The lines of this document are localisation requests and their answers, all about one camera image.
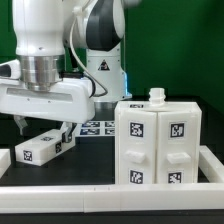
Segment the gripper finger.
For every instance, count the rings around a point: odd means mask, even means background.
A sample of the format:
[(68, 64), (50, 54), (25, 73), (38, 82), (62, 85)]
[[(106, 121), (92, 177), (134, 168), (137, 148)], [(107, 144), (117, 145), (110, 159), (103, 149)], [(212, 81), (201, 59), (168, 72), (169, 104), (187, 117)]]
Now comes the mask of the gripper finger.
[(14, 116), (14, 121), (15, 121), (16, 125), (19, 128), (20, 134), (23, 135), (25, 128), (28, 126), (28, 124), (27, 124), (27, 122), (25, 120), (25, 117), (24, 116), (15, 115)]
[(76, 128), (76, 123), (64, 122), (61, 126), (62, 141), (64, 143), (70, 143), (73, 139), (72, 134)]

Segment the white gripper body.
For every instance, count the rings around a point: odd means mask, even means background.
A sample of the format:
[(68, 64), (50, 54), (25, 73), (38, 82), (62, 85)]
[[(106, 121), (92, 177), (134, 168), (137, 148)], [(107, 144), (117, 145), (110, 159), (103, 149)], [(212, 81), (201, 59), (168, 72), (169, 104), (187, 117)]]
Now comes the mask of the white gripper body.
[(85, 123), (95, 116), (91, 83), (64, 78), (49, 92), (31, 91), (19, 80), (0, 79), (0, 112), (24, 117)]

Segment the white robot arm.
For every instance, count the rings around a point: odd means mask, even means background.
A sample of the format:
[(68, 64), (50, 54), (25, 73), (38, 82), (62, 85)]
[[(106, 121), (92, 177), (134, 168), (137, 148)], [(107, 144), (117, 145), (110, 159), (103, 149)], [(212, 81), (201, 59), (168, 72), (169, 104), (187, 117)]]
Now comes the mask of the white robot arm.
[(61, 121), (62, 140), (95, 115), (108, 89), (90, 71), (65, 70), (65, 51), (110, 51), (125, 33), (124, 10), (142, 0), (12, 0), (17, 58), (0, 64), (0, 113)]

